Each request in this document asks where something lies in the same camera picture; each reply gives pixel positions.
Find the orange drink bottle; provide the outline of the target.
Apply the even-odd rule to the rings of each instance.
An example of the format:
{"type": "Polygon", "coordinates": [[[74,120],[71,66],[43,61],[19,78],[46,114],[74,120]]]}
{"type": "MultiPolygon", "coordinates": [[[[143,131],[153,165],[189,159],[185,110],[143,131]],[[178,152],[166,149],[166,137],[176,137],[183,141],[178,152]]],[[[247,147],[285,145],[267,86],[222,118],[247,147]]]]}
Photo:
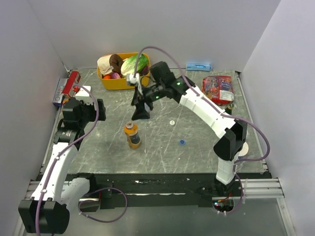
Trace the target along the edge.
{"type": "Polygon", "coordinates": [[[137,149],[141,145],[141,139],[138,133],[138,126],[133,122],[127,122],[124,126],[124,133],[127,137],[128,145],[132,149],[137,149]]]}

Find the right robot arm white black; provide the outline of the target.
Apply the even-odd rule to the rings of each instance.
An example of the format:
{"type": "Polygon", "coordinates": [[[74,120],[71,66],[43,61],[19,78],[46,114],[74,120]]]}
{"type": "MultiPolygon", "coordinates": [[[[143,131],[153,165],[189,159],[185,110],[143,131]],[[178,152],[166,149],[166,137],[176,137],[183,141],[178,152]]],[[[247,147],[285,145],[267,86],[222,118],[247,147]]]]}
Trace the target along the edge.
{"type": "Polygon", "coordinates": [[[226,196],[232,191],[231,182],[236,172],[234,165],[246,140],[247,123],[231,117],[202,95],[199,87],[184,75],[176,78],[165,62],[151,66],[150,74],[155,82],[150,87],[142,86],[138,73],[126,76],[127,83],[135,87],[131,102],[135,107],[132,120],[149,119],[153,102],[164,97],[175,100],[195,113],[219,138],[214,145],[214,152],[219,158],[215,190],[219,195],[226,196]]]}

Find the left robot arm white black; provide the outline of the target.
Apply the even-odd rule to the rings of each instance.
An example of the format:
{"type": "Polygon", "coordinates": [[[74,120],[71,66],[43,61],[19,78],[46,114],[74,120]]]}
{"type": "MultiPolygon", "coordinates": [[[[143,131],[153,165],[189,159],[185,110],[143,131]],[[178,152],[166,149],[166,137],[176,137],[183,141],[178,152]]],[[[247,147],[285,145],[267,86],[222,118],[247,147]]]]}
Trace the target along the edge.
{"type": "Polygon", "coordinates": [[[71,98],[64,104],[42,179],[31,197],[21,200],[18,207],[27,233],[63,234],[80,198],[91,198],[97,193],[92,174],[78,176],[69,184],[65,179],[82,140],[88,135],[84,131],[86,125],[104,121],[105,111],[102,99],[89,103],[86,99],[71,98]]]}

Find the blue bottle cap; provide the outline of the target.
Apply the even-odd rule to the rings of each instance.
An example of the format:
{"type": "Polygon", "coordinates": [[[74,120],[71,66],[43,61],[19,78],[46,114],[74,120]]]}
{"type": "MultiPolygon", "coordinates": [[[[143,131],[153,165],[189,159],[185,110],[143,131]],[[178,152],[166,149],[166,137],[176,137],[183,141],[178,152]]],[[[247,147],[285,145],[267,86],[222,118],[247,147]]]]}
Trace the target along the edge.
{"type": "Polygon", "coordinates": [[[185,140],[183,140],[183,139],[181,139],[181,140],[179,141],[179,144],[183,146],[183,145],[185,145],[185,144],[186,144],[186,141],[185,141],[185,140]]]}

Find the yellow plastic basket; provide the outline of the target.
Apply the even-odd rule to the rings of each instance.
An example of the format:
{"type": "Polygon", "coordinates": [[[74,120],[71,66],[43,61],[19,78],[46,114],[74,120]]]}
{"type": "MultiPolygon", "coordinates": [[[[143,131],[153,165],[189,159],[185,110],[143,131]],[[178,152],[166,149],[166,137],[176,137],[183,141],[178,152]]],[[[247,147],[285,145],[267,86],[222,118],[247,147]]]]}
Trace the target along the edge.
{"type": "MultiPolygon", "coordinates": [[[[137,53],[118,53],[123,61],[131,56],[136,55],[137,53]]],[[[142,72],[140,72],[141,83],[144,86],[149,84],[149,67],[150,67],[150,59],[149,65],[147,65],[142,72]]],[[[126,76],[123,76],[121,73],[112,73],[108,75],[102,75],[97,67],[97,75],[100,78],[101,82],[103,83],[104,87],[107,90],[122,90],[122,89],[132,89],[132,86],[128,86],[126,84],[126,76]]]]}

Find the plush cabbage toy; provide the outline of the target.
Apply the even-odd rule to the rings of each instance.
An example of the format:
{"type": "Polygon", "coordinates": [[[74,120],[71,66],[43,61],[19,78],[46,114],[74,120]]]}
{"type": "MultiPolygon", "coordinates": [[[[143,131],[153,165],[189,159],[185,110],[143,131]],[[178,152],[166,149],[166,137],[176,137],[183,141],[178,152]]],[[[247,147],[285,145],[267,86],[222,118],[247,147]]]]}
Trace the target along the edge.
{"type": "Polygon", "coordinates": [[[149,65],[149,59],[144,54],[141,54],[137,60],[136,54],[124,60],[121,66],[121,74],[126,76],[127,74],[133,73],[136,66],[137,73],[140,73],[147,65],[149,65]]]}

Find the brown beige plush toy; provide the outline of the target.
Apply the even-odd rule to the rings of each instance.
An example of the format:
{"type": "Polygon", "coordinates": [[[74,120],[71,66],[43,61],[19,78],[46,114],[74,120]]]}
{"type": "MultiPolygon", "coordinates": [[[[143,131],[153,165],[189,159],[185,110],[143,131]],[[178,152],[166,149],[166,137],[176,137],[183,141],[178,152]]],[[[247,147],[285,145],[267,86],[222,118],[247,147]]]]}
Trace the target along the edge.
{"type": "Polygon", "coordinates": [[[121,73],[123,59],[117,54],[106,55],[97,60],[97,67],[102,75],[121,73]]]}

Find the red box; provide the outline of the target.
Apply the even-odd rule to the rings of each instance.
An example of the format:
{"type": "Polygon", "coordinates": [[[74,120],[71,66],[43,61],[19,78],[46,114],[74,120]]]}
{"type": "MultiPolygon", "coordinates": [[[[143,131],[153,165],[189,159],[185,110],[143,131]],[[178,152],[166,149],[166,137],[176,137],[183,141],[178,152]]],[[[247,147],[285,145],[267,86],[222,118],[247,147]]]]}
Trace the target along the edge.
{"type": "Polygon", "coordinates": [[[80,79],[81,79],[80,73],[78,71],[72,71],[62,90],[62,94],[67,97],[73,97],[75,94],[74,85],[79,83],[80,79]]]}

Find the blue tissue pack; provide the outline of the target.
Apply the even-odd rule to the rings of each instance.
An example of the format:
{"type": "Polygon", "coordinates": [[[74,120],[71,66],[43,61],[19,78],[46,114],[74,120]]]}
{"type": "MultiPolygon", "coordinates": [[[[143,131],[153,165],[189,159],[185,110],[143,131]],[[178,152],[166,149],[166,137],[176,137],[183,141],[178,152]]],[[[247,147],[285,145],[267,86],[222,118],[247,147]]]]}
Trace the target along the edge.
{"type": "Polygon", "coordinates": [[[186,71],[211,71],[212,66],[210,64],[202,64],[202,63],[187,63],[186,71]]]}

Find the purple grey box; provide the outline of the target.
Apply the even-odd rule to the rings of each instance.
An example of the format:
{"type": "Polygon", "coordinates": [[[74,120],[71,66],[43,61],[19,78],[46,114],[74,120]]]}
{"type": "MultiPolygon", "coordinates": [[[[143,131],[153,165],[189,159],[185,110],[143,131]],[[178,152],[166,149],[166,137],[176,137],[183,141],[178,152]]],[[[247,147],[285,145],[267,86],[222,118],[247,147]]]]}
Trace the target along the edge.
{"type": "Polygon", "coordinates": [[[60,78],[53,98],[53,105],[55,107],[61,107],[63,102],[63,89],[66,85],[67,78],[60,78]]]}

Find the red snack bag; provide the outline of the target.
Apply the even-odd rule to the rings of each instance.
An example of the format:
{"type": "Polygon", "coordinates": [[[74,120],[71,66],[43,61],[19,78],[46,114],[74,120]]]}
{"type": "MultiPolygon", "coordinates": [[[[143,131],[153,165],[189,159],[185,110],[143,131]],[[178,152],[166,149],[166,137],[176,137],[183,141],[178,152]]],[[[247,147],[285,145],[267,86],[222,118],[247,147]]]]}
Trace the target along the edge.
{"type": "Polygon", "coordinates": [[[230,76],[207,76],[202,80],[201,91],[217,105],[226,105],[234,101],[232,78],[230,76]]]}

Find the small dark jar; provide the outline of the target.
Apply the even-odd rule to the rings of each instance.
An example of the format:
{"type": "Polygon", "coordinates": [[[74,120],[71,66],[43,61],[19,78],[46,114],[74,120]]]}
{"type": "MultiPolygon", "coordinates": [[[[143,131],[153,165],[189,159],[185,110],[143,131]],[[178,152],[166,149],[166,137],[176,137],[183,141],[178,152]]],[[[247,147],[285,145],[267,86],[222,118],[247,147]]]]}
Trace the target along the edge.
{"type": "Polygon", "coordinates": [[[232,115],[233,108],[234,108],[234,104],[233,104],[233,103],[229,103],[229,104],[227,105],[225,111],[226,111],[229,115],[232,115]]]}

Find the white blue can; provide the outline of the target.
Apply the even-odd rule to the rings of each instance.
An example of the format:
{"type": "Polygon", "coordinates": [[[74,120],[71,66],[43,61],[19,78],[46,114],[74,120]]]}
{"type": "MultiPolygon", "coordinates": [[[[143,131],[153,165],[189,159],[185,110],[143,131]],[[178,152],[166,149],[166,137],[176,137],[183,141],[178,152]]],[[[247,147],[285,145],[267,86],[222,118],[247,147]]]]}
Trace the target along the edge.
{"type": "Polygon", "coordinates": [[[242,149],[239,152],[239,156],[242,157],[242,156],[247,155],[248,151],[249,151],[248,143],[244,142],[243,147],[242,147],[242,149]]]}

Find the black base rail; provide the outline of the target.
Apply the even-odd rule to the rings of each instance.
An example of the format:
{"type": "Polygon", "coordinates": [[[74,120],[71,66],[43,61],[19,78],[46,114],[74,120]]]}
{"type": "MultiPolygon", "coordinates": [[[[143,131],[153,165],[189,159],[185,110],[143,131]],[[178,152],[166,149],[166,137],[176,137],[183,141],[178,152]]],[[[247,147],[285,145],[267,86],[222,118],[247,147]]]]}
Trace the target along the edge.
{"type": "Polygon", "coordinates": [[[219,183],[215,174],[90,174],[67,175],[62,184],[66,189],[74,181],[87,181],[88,189],[70,191],[75,205],[80,198],[99,198],[101,209],[116,207],[212,207],[215,198],[239,197],[241,185],[233,180],[219,183]]]}

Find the aluminium frame rail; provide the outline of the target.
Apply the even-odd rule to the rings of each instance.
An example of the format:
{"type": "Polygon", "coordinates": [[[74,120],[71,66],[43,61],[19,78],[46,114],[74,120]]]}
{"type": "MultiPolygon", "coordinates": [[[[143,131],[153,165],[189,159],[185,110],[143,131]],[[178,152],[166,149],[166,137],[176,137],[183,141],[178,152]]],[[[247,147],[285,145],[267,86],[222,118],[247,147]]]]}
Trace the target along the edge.
{"type": "Polygon", "coordinates": [[[278,178],[242,179],[244,196],[248,199],[284,198],[284,192],[278,178]]]}

